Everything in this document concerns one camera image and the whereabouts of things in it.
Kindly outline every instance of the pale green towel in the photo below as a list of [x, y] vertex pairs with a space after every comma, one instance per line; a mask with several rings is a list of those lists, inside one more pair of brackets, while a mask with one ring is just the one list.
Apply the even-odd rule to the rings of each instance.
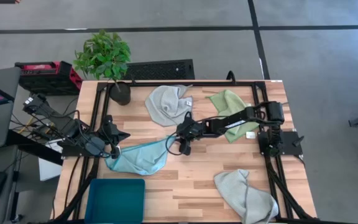
[[[224, 90], [208, 98], [218, 110], [219, 116], [229, 116], [244, 110], [247, 106], [251, 106], [250, 103], [244, 103], [239, 96], [230, 90]], [[247, 131], [252, 131], [257, 128], [258, 125], [256, 122], [247, 122], [226, 131], [225, 137], [229, 143], [232, 143], [245, 135]]]

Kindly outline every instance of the blue bin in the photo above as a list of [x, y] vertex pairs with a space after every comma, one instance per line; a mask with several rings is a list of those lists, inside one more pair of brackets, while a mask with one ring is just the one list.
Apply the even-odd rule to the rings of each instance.
[[85, 223], [142, 223], [143, 179], [94, 179], [89, 188]]

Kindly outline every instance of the wooden table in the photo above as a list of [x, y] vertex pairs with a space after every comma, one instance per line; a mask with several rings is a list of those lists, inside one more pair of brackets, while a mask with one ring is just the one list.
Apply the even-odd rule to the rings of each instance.
[[[90, 124], [96, 94], [97, 81], [83, 82], [77, 109], [81, 120]], [[266, 81], [270, 101], [287, 102], [284, 85], [281, 81]], [[163, 128], [154, 123], [145, 107], [145, 99], [155, 87], [131, 87], [132, 101], [119, 106], [109, 101], [108, 114], [118, 129], [131, 136], [120, 142], [121, 147], [133, 146], [163, 139], [171, 134], [176, 126]], [[253, 103], [251, 87], [247, 86], [193, 86], [185, 96], [193, 96], [193, 116], [195, 120], [216, 116], [212, 102], [206, 98], [223, 90], [231, 90], [244, 102]], [[101, 119], [104, 94], [101, 95], [96, 129]], [[284, 105], [285, 123], [283, 130], [294, 128], [289, 105]], [[143, 178], [146, 182], [144, 222], [240, 222], [238, 214], [222, 199], [213, 182], [214, 175], [222, 171], [246, 169], [250, 172], [251, 186], [269, 192], [269, 183], [264, 158], [259, 153], [256, 139], [240, 138], [229, 144], [224, 136], [217, 139], [202, 139], [191, 143], [190, 156], [168, 155], [167, 164], [154, 175], [110, 171], [105, 163], [99, 163], [98, 178]], [[56, 214], [63, 210], [65, 195], [71, 170], [76, 158], [68, 158], [63, 164], [62, 174], [55, 197]], [[308, 179], [303, 164], [293, 156], [282, 156], [283, 168], [289, 191], [298, 203], [311, 216], [316, 216]], [[80, 179], [82, 159], [78, 163], [70, 186], [68, 201], [74, 196]], [[285, 207], [277, 189], [282, 216]], [[80, 218], [85, 216], [88, 191], [81, 203]]]

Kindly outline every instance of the light blue cloth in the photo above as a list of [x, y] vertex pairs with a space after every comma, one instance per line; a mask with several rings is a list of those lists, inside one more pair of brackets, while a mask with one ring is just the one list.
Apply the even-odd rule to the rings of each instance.
[[[165, 147], [167, 139], [124, 148], [117, 159], [109, 157], [104, 161], [112, 171], [152, 175], [165, 166], [168, 153]], [[174, 137], [168, 140], [168, 148], [174, 141]]]

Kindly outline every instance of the floor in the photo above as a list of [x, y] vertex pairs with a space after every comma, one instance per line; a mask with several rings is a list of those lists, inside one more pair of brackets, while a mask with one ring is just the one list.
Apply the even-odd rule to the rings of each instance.
[[[260, 32], [249, 29], [256, 27], [255, 18]], [[14, 62], [72, 62], [74, 50], [80, 50], [90, 34], [85, 30], [61, 33], [61, 29], [180, 26], [198, 28], [123, 29], [126, 32], [120, 34], [128, 41], [134, 62], [192, 58], [197, 79], [223, 79], [232, 70], [237, 79], [283, 80], [295, 126], [305, 135], [302, 147], [318, 216], [358, 223], [358, 128], [347, 123], [358, 116], [356, 0], [22, 0], [16, 5], [0, 4], [0, 30], [10, 30], [0, 32], [0, 68]], [[200, 31], [211, 26], [225, 30]], [[20, 88], [17, 99], [27, 96]], [[63, 111], [72, 99], [50, 101]], [[26, 122], [20, 100], [14, 112]], [[49, 217], [55, 187], [50, 184], [47, 193], [23, 196], [23, 201], [32, 198], [34, 203], [20, 208], [27, 214], [26, 221]]]

